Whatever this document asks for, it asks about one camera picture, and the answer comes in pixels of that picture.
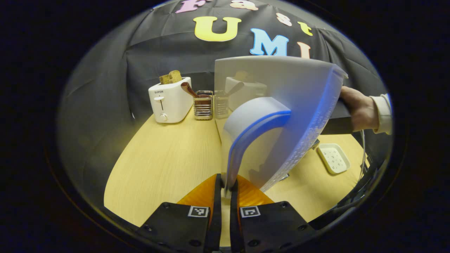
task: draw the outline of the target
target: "spoon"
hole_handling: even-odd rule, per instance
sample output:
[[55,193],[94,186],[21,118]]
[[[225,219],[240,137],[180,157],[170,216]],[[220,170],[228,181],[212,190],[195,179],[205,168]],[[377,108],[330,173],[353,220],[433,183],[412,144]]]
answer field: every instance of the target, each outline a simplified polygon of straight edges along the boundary
[[210,96],[206,95],[206,94],[196,94],[191,86],[189,85],[188,82],[183,82],[181,84],[181,88],[186,91],[187,93],[189,93],[191,96],[193,96],[194,98],[209,98]]

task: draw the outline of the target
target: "cable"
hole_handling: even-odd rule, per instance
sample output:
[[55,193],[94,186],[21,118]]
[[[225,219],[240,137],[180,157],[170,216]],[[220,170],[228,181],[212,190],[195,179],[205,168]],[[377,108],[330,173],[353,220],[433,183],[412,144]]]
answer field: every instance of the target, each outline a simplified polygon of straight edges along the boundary
[[362,139],[362,141],[363,141],[363,163],[361,164],[361,173],[360,173],[360,177],[359,177],[359,179],[358,179],[358,182],[361,180],[361,178],[363,177],[363,169],[364,169],[364,171],[367,173],[367,169],[365,168],[366,167],[366,165],[365,165],[365,136],[364,136],[364,130],[361,130],[360,131],[360,134],[361,134],[361,139]]

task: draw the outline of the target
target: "yellow letter u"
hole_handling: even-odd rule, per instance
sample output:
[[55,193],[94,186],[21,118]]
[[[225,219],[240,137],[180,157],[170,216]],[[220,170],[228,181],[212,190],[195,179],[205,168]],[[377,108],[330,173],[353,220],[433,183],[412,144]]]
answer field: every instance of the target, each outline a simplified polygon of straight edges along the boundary
[[216,17],[196,17],[194,18],[195,36],[204,41],[229,41],[234,39],[238,34],[238,23],[241,22],[239,18],[225,17],[227,22],[225,33],[213,33],[212,22],[216,21]]

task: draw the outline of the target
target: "sleeve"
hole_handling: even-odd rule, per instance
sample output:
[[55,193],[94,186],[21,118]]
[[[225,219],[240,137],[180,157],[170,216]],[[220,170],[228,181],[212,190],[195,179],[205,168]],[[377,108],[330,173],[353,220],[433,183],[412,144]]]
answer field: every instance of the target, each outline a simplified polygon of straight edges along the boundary
[[373,132],[376,134],[387,133],[390,135],[392,133],[392,108],[389,96],[387,94],[381,94],[379,97],[370,97],[377,105],[378,119],[380,122],[378,129],[374,129]]

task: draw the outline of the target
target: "wooden spoon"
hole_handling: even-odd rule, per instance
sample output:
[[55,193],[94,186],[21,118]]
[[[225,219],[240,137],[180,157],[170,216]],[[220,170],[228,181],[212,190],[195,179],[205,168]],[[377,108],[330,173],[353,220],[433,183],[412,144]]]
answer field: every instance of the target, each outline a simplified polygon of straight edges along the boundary
[[[194,98],[210,98],[210,96],[206,95],[206,94],[196,94],[191,86],[189,85],[188,82],[183,82],[181,84],[181,88],[186,91],[187,93],[189,93],[191,96],[193,96]],[[196,104],[210,104],[210,101],[195,101]]]

